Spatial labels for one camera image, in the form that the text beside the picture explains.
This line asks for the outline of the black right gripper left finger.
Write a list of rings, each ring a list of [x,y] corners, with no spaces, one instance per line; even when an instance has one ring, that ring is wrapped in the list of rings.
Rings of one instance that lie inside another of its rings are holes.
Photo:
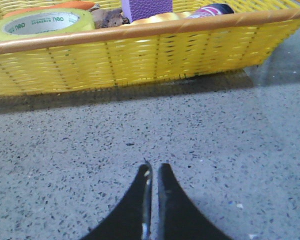
[[[152,217],[153,170],[141,164],[117,206],[83,240],[148,240]]]

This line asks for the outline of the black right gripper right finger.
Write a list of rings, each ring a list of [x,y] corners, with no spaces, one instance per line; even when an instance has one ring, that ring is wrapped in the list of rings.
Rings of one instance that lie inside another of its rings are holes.
[[[229,240],[193,204],[168,163],[158,170],[159,240]]]

